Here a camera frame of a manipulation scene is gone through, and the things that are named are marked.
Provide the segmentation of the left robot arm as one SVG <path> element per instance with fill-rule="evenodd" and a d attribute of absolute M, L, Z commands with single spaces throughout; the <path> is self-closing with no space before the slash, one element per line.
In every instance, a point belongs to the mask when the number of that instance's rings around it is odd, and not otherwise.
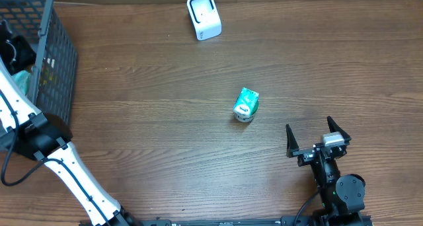
<path fill-rule="evenodd" d="M 120 203 L 96 181 L 79 157 L 66 123 L 54 114 L 38 109 L 20 91 L 11 72 L 35 62 L 35 53 L 22 36 L 14 37 L 7 22 L 1 22 L 1 150 L 6 157 L 1 183 L 16 186 L 41 166 L 63 181 L 87 212 L 91 225 L 139 225 Z M 12 153 L 36 161 L 21 179 L 5 179 Z"/>

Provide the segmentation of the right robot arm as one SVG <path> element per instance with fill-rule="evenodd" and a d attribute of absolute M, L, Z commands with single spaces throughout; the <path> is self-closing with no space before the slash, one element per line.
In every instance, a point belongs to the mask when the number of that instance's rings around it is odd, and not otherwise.
<path fill-rule="evenodd" d="M 330 132 L 309 149 L 301 150 L 291 130 L 286 125 L 289 158 L 297 158 L 300 167 L 309 165 L 313 171 L 317 191 L 301 206 L 293 225 L 369 225 L 371 219 L 362 217 L 365 208 L 365 180 L 358 174 L 342 176 L 336 160 L 347 154 L 352 138 L 332 119 L 327 117 Z M 323 208 L 316 210 L 303 221 L 300 216 L 316 196 L 321 197 Z"/>

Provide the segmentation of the brown snack pouch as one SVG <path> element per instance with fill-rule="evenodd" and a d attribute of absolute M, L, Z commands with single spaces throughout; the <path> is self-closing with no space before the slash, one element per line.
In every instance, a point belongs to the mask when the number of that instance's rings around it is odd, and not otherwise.
<path fill-rule="evenodd" d="M 12 75 L 12 78 L 14 82 L 16 83 L 16 85 L 18 86 L 18 88 L 20 89 L 20 91 L 24 95 L 27 95 L 32 74 L 28 72 L 27 70 L 22 70 Z"/>

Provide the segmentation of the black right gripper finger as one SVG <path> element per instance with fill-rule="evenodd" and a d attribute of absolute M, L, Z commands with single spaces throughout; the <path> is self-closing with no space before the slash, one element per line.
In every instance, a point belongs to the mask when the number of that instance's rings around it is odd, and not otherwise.
<path fill-rule="evenodd" d="M 297 156 L 297 152 L 299 151 L 299 146 L 297 144 L 297 141 L 295 139 L 295 136 L 294 136 L 289 124 L 286 124 L 286 135 L 287 135 L 286 156 L 288 158 L 292 158 L 292 157 Z"/>
<path fill-rule="evenodd" d="M 333 119 L 331 116 L 327 116 L 328 127 L 331 133 L 339 132 L 344 138 L 345 142 L 349 143 L 352 138 L 347 134 Z"/>

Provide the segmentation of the green lid white jar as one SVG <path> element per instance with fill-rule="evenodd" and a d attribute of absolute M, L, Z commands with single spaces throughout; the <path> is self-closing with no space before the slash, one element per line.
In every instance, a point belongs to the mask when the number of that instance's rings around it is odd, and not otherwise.
<path fill-rule="evenodd" d="M 259 107 L 259 101 L 253 104 L 236 103 L 233 109 L 234 117 L 243 123 L 251 122 Z"/>

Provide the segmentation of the teal white tissue pack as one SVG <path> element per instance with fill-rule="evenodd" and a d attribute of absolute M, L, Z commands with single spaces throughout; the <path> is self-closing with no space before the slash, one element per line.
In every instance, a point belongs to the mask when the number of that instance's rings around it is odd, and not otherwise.
<path fill-rule="evenodd" d="M 243 87 L 241 89 L 241 92 L 240 92 L 237 100 L 235 101 L 234 106 L 236 105 L 237 102 L 238 103 L 245 103 L 245 104 L 253 104 L 257 101 L 259 101 L 259 93 Z"/>

